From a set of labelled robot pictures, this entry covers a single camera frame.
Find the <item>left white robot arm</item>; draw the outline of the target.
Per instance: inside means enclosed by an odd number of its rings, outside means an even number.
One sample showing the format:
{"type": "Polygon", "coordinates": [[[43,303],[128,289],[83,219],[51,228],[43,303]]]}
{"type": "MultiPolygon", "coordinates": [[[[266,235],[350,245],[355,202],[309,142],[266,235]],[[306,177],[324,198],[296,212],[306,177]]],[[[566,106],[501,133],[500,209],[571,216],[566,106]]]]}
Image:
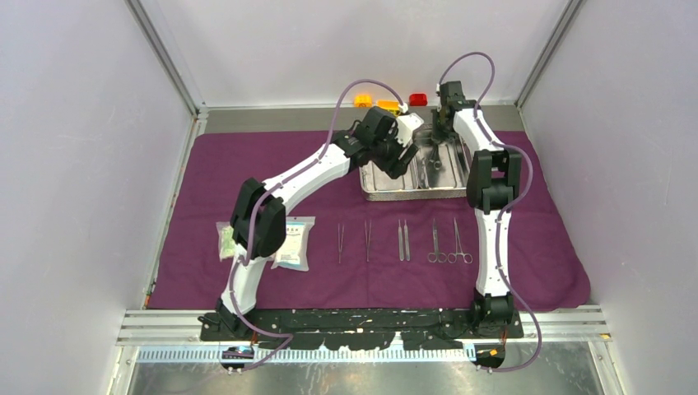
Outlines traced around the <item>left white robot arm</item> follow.
{"type": "Polygon", "coordinates": [[[267,260],[286,241],[286,217],[299,203],[335,179],[374,162],[390,178],[406,174],[418,149],[418,114],[394,115],[374,106],[346,131],[328,133],[315,153],[278,176],[243,182],[230,219],[234,262],[213,312],[199,317],[205,342],[244,340],[253,327],[248,315],[257,304],[267,260]]]}

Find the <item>white sterile pouch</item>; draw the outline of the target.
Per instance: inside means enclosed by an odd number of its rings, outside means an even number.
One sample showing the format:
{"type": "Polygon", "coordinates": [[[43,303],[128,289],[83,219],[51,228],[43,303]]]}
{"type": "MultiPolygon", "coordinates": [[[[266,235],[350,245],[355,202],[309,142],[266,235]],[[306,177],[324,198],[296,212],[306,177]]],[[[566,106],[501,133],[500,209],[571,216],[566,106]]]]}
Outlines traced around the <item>white sterile pouch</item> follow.
{"type": "Polygon", "coordinates": [[[298,272],[309,270],[307,249],[309,233],[314,225],[314,216],[286,218],[286,238],[273,256],[272,269],[284,268],[298,272]]]}

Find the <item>steel surgical forceps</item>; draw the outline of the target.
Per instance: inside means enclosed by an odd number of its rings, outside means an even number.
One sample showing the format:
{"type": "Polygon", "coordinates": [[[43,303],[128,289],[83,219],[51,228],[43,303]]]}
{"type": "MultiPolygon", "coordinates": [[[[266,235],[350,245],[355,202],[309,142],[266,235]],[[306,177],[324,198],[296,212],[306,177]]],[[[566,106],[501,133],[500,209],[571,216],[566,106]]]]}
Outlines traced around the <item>steel surgical forceps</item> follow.
{"type": "Polygon", "coordinates": [[[429,147],[431,148],[431,151],[427,156],[428,164],[434,170],[440,170],[442,168],[442,161],[440,159],[440,143],[435,140],[430,140],[429,147]]]}

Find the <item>green packet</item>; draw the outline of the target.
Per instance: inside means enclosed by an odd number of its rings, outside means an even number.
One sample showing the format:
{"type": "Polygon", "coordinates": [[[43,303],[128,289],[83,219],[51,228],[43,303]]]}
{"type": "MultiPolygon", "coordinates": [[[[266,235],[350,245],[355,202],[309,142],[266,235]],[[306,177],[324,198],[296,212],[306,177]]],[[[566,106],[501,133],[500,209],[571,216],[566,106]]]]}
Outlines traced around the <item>green packet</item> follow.
{"type": "Polygon", "coordinates": [[[235,256],[234,229],[229,222],[217,222],[218,257],[222,262],[235,256]]]}

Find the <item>steel surgical scissors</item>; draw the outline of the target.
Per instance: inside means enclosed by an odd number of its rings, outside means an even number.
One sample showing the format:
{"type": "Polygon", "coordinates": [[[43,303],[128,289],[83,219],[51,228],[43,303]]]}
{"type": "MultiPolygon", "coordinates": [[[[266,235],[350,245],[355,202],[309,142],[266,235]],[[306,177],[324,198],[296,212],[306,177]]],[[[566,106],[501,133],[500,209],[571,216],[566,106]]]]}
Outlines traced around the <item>steel surgical scissors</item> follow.
{"type": "Polygon", "coordinates": [[[456,218],[453,219],[454,227],[454,251],[447,255],[447,261],[449,263],[455,264],[458,261],[462,261],[464,264],[472,264],[472,255],[466,253],[463,250],[462,241],[460,238],[460,232],[458,227],[458,221],[456,218]]]}
{"type": "Polygon", "coordinates": [[[428,261],[430,263],[445,263],[447,261],[447,255],[440,250],[439,231],[435,218],[432,220],[431,237],[433,250],[427,254],[428,261]]]}

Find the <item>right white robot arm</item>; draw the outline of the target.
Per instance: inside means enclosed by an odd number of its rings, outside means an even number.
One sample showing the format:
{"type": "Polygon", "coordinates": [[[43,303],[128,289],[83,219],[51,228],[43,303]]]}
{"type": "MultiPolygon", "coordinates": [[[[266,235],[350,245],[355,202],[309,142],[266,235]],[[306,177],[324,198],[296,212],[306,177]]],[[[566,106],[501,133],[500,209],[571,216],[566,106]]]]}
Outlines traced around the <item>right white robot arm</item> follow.
{"type": "Polygon", "coordinates": [[[512,323],[515,313],[507,279],[509,205],[519,197],[522,155],[507,149],[493,133],[477,102],[465,97],[461,82],[441,82],[436,94],[435,135],[460,140],[469,160],[467,200],[475,213],[479,237],[469,326],[479,337],[492,337],[512,323]]]}

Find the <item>steel tweezers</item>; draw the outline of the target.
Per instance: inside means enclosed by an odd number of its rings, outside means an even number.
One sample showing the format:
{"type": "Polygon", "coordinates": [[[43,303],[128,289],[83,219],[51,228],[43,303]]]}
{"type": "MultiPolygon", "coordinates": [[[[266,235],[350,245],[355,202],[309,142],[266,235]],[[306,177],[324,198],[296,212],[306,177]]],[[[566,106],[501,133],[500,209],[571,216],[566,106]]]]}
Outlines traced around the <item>steel tweezers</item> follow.
{"type": "Polygon", "coordinates": [[[372,220],[366,220],[364,223],[365,232],[365,261],[370,262],[370,246],[371,246],[371,234],[372,234],[372,220]]]}
{"type": "Polygon", "coordinates": [[[337,224],[337,263],[342,263],[343,242],[344,242],[345,226],[343,223],[337,224]]]}

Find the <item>purple cloth wrap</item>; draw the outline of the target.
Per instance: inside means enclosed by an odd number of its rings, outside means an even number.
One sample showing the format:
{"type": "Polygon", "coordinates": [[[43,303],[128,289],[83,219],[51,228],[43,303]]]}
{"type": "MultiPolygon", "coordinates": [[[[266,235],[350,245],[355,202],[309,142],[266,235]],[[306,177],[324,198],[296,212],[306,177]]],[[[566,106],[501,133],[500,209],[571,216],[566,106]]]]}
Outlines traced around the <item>purple cloth wrap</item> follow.
{"type": "MultiPolygon", "coordinates": [[[[267,179],[296,165],[324,143],[323,131],[243,132],[198,137],[184,173],[162,249],[152,309],[213,309],[225,289],[230,260],[218,257],[216,223],[228,221],[241,184],[267,179]]],[[[541,166],[512,212],[509,277],[535,310],[587,303],[590,282],[548,191],[541,166]]],[[[466,308],[473,298],[476,263],[430,263],[435,218],[440,248],[454,248],[453,219],[463,249],[477,253],[477,223],[463,198],[370,202],[358,173],[306,198],[296,216],[314,216],[309,270],[266,267],[257,293],[260,309],[466,308]],[[398,258],[398,219],[407,221],[411,260],[398,258]],[[372,220],[370,262],[364,223],[372,220]],[[345,226],[337,263],[337,224],[345,226]]]]}

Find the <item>steel instrument tray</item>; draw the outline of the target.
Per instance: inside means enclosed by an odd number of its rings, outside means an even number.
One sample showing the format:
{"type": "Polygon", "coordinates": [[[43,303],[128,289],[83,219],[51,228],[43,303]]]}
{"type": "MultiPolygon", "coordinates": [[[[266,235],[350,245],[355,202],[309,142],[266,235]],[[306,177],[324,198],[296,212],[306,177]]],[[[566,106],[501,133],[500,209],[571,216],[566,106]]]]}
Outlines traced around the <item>steel instrument tray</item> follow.
{"type": "Polygon", "coordinates": [[[362,192],[368,201],[391,202],[425,199],[464,198],[468,175],[464,175],[457,157],[455,138],[440,143],[442,168],[434,170],[427,160],[431,148],[432,125],[427,123],[413,135],[419,151],[412,159],[407,173],[391,179],[374,163],[360,168],[362,192]]]}

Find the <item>orange yellow toy block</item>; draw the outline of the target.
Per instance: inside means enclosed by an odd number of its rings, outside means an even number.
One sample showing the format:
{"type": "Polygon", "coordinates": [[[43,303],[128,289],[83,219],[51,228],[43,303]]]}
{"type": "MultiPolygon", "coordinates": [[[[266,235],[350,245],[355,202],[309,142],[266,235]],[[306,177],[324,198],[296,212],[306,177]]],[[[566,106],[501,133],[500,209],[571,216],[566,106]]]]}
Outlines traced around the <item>orange yellow toy block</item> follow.
{"type": "Polygon", "coordinates": [[[403,113],[401,104],[397,100],[377,100],[376,105],[381,109],[389,111],[395,116],[399,116],[403,113]]]}

